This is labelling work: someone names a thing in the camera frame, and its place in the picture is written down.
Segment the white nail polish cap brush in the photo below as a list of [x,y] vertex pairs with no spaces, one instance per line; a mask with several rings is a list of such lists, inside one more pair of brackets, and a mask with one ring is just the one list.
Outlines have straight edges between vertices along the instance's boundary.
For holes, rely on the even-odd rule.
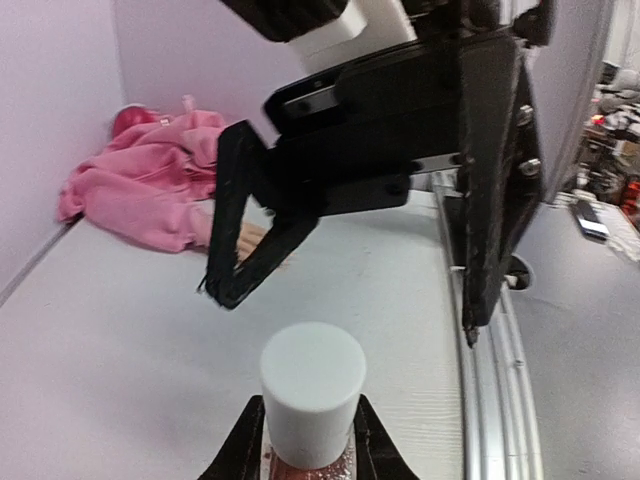
[[337,326],[299,323],[272,336],[259,373],[277,456],[301,470],[338,460],[347,447],[366,372],[361,345]]

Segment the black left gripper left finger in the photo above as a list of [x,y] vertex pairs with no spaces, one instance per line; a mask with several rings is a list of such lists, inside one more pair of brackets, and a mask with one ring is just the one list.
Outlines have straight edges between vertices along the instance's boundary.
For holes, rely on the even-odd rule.
[[199,480],[259,480],[265,420],[261,395],[252,396]]

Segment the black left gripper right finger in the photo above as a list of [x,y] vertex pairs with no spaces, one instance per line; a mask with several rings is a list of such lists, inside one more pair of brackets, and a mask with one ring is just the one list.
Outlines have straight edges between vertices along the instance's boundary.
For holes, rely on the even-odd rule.
[[357,480],[418,480],[376,414],[361,394],[354,418]]

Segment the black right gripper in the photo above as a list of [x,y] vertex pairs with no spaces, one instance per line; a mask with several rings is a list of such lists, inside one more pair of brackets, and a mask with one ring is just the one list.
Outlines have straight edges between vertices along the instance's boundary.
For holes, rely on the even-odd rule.
[[462,328],[489,324],[503,278],[541,199],[542,157],[525,57],[550,42],[555,5],[537,1],[508,26],[489,1],[450,1],[422,35],[275,91],[278,131],[262,163],[262,203],[281,218],[404,204],[411,177],[438,159],[465,185]]

